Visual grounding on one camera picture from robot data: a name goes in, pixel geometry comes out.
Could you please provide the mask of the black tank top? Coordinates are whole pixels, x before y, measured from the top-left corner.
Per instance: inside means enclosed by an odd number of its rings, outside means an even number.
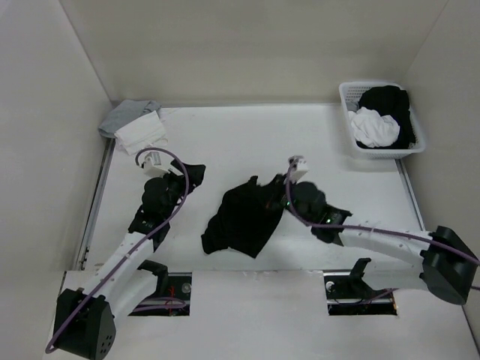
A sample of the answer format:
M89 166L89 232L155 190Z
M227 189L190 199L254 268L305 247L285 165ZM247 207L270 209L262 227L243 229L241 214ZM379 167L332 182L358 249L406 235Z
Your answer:
M285 176L277 174L268 184L256 175L228 190L217 213L201 235L205 254L233 249L256 258L284 213Z

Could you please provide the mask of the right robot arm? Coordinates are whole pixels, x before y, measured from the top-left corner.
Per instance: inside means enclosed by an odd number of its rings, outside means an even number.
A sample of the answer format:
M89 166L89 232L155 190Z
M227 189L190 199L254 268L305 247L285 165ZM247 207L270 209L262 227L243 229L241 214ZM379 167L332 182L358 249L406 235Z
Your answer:
M329 299L355 299L363 305L409 289L428 291L453 305L467 303L479 259L454 230L438 226L434 231L401 231L359 222L350 211L329 205L314 183L294 181L287 174L274 177L274 202L321 242L389 258L361 257L347 274L329 275Z

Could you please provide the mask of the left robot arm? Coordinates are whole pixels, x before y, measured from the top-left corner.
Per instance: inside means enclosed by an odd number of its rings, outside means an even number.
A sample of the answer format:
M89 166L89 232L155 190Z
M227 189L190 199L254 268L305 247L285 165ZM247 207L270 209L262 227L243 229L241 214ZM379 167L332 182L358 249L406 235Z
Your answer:
M150 258L187 195L202 184L206 166L173 160L166 169L148 162L142 168L150 179L123 240L88 281L59 295L46 353L63 350L84 359L104 359L121 321L148 296L166 295L167 267Z

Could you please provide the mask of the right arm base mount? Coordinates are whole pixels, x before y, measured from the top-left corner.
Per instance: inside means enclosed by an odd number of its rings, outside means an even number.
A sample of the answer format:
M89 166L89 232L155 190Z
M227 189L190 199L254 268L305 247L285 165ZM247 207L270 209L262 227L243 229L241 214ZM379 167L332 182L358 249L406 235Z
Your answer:
M330 316L397 316L393 289L372 289L364 282L370 258L359 259L349 271L323 273Z

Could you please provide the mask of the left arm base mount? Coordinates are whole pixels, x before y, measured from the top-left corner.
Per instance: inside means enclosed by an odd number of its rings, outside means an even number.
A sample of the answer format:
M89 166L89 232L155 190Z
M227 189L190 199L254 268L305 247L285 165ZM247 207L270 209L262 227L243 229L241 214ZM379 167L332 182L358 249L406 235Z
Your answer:
M139 270L152 273L157 279L156 290L142 300L132 317L186 317L190 315L193 275L170 272L164 264L144 261Z

